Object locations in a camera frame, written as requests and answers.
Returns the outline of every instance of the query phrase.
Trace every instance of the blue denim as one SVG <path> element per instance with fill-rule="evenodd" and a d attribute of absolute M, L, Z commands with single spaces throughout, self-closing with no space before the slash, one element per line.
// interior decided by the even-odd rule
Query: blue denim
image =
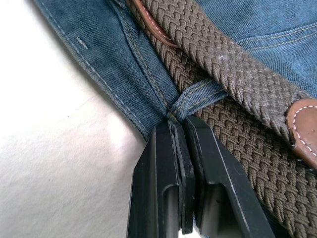
<path fill-rule="evenodd" d="M 182 95 L 125 0 L 35 0 L 69 50 L 147 140 L 166 117 L 226 96 L 214 81 Z M 220 30 L 317 98 L 316 0 L 198 0 Z"/>

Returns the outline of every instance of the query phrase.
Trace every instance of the white surface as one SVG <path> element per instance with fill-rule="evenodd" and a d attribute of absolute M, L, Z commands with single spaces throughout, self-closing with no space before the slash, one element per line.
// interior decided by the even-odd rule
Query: white surface
<path fill-rule="evenodd" d="M 32 1 L 0 29 L 0 238 L 124 238 L 143 139 Z"/>

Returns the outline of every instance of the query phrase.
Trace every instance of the denim fabric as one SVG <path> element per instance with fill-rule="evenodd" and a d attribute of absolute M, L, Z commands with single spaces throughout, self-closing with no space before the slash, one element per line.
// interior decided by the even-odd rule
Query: denim fabric
<path fill-rule="evenodd" d="M 35 0 L 76 59 L 147 140 L 166 117 L 225 93 L 215 82 L 179 95 L 124 0 Z M 317 97 L 316 0 L 198 0 L 211 20 L 254 57 Z"/>

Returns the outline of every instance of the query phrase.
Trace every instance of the jeans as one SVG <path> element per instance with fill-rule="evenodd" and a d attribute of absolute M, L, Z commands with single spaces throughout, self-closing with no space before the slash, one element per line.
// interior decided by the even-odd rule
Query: jeans
<path fill-rule="evenodd" d="M 35 0 L 60 38 L 147 140 L 166 117 L 227 94 L 212 80 L 182 95 L 124 0 Z M 316 0 L 198 0 L 225 34 L 317 98 Z"/>

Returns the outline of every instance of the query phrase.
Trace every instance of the brown leather trim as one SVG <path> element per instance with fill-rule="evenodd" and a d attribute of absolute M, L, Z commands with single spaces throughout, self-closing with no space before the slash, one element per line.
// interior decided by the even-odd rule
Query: brown leather trim
<path fill-rule="evenodd" d="M 317 100 L 293 103 L 288 110 L 287 126 L 295 141 L 294 152 L 317 171 Z"/>
<path fill-rule="evenodd" d="M 147 29 L 151 32 L 151 34 L 161 41 L 163 44 L 166 44 L 171 47 L 178 48 L 178 46 L 169 38 L 169 36 L 165 33 L 165 31 L 161 28 L 161 26 L 154 20 L 152 15 L 147 11 L 147 9 L 143 6 L 140 0 L 127 0 L 128 6 L 130 4 L 134 4 L 137 11 L 140 13 Z"/>

